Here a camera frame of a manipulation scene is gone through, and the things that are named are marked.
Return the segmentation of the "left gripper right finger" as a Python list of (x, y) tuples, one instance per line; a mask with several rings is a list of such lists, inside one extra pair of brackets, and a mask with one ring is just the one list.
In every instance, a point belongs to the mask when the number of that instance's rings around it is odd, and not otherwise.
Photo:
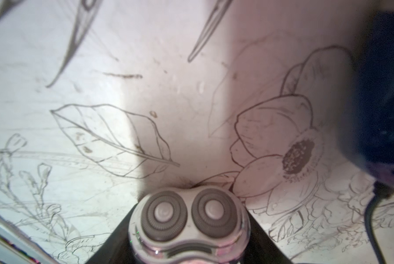
[(293, 264), (275, 245), (256, 219), (248, 212), (250, 240), (245, 249), (244, 264)]

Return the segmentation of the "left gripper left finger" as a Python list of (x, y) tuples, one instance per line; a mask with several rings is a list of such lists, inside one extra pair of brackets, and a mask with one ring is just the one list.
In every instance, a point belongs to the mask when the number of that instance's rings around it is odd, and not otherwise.
[(137, 204), (127, 213), (121, 223), (110, 234), (99, 250), (86, 264), (135, 264), (133, 250), (129, 242), (129, 222)]

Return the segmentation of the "blue clip bottom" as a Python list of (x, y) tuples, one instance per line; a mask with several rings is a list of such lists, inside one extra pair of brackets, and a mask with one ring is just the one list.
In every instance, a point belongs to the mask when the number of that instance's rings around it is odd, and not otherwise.
[(250, 240), (247, 210), (213, 185), (148, 194), (132, 211), (128, 229), (138, 264), (242, 264)]

